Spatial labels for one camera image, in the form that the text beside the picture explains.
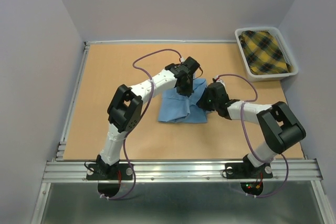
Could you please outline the light blue long sleeve shirt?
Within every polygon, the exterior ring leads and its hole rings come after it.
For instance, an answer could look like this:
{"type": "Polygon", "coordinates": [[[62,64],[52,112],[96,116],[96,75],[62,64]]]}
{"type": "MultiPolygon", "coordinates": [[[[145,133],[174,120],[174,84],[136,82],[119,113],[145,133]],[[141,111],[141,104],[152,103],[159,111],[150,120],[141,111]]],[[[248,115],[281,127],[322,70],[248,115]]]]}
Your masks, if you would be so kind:
{"type": "Polygon", "coordinates": [[[177,88],[164,91],[157,120],[162,123],[207,123],[208,112],[196,105],[206,87],[206,79],[199,78],[193,81],[194,92],[190,97],[179,95],[177,88]]]}

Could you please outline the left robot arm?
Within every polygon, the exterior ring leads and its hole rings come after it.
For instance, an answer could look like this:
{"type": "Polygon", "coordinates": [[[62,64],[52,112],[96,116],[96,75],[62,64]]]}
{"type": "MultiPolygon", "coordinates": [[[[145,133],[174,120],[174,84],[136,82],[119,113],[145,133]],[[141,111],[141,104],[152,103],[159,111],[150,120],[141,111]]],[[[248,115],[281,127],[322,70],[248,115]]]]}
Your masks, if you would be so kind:
{"type": "Polygon", "coordinates": [[[120,85],[108,106],[109,129],[106,143],[96,159],[96,171],[106,179],[116,175],[124,140],[141,121],[152,98],[170,89],[175,89],[179,95],[190,97],[194,92],[194,74],[200,64],[188,57],[181,63],[169,64],[154,76],[135,64],[133,68],[143,71],[148,79],[129,87],[120,85]]]}

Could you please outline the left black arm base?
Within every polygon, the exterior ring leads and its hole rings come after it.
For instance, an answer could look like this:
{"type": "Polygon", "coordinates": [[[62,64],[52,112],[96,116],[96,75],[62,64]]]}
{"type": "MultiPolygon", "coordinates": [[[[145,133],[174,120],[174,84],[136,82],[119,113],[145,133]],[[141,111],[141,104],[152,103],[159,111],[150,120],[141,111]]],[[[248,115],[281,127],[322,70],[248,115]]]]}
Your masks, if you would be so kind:
{"type": "Polygon", "coordinates": [[[87,170],[86,180],[98,181],[98,180],[126,180],[131,181],[133,179],[133,171],[128,164],[116,163],[107,168],[102,168],[96,163],[87,164],[84,163],[84,167],[87,170]]]}

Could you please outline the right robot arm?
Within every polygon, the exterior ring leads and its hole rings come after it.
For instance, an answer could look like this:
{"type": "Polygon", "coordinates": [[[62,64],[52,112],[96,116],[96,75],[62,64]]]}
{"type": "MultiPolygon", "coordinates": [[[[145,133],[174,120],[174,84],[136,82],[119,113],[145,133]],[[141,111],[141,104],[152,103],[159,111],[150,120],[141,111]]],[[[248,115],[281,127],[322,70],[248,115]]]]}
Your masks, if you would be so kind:
{"type": "Polygon", "coordinates": [[[265,141],[244,156],[241,163],[226,168],[227,178],[234,175],[255,176],[263,165],[306,137],[304,127],[286,103],[279,101],[273,105],[260,105],[230,99],[220,82],[214,82],[205,89],[197,106],[205,111],[215,111],[225,119],[254,123],[261,128],[265,141]]]}

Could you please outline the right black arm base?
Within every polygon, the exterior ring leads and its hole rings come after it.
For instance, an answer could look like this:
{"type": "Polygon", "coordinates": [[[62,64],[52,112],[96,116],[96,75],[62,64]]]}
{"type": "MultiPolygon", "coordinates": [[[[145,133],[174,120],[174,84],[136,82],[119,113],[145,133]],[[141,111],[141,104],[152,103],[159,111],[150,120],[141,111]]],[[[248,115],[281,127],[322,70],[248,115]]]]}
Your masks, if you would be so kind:
{"type": "Polygon", "coordinates": [[[227,179],[273,178],[269,163],[265,163],[259,167],[254,167],[248,162],[226,163],[222,175],[227,179]]]}

